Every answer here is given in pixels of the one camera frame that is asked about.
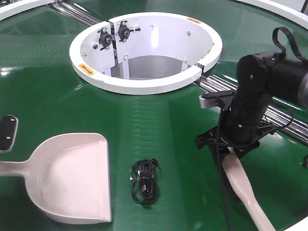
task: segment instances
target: dustpan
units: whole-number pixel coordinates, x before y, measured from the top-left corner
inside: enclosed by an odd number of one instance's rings
[[[0,176],[24,177],[30,199],[53,220],[111,221],[108,144],[100,134],[51,137],[24,162],[0,162]]]

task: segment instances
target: wire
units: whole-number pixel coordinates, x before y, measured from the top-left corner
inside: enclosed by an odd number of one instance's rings
[[[142,159],[137,161],[130,169],[130,180],[133,180],[131,185],[131,196],[136,203],[141,205],[150,205],[157,200],[158,186],[154,177],[154,170],[159,167],[156,159]],[[135,174],[135,179],[131,175],[131,171]],[[143,200],[140,200],[135,193],[135,188],[139,182],[140,193]]]

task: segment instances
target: sticker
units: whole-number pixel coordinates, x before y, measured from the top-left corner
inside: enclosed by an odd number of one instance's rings
[[[87,65],[85,64],[79,64],[78,65],[84,72],[86,72],[89,76],[92,76],[94,75],[94,71],[89,68]]]
[[[197,20],[197,19],[194,19],[194,18],[187,18],[189,21],[192,21],[194,23],[197,23],[197,24],[200,24],[202,23],[201,21]]]

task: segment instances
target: clamp mechanism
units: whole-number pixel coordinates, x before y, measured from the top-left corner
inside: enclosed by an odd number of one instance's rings
[[[103,49],[109,49],[110,44],[112,43],[112,36],[107,32],[107,28],[102,28],[97,33],[100,33],[99,38],[99,44],[101,44],[103,47],[101,48],[101,51]]]
[[[129,29],[127,27],[127,21],[121,21],[119,30],[117,32],[117,35],[119,35],[119,37],[121,39],[120,42],[126,42],[127,39],[130,36],[130,33],[131,32],[135,32],[135,31],[141,31],[141,29],[140,28],[136,28],[135,26],[133,26],[132,29]]]

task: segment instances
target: metal rod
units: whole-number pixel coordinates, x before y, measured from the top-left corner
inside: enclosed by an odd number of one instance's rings
[[[79,22],[82,22],[83,24],[86,24],[87,26],[92,26],[93,24],[83,18],[80,18],[78,17],[76,14],[72,13],[71,11],[68,11],[62,7],[60,7],[57,3],[54,3],[51,5],[54,9],[56,9],[57,11],[59,11],[60,13],[70,17],[70,18],[73,18]]]
[[[71,5],[69,5],[69,4],[65,3],[65,2],[61,3],[60,5],[64,6],[68,10],[76,13],[77,15],[79,14],[80,16],[82,16],[83,18],[87,19],[88,21],[93,22],[93,25],[101,22],[97,18],[94,18],[93,16],[89,15],[88,13],[83,12],[82,10],[80,10],[80,9],[78,9],[76,7],[73,7],[73,6],[71,6]]]

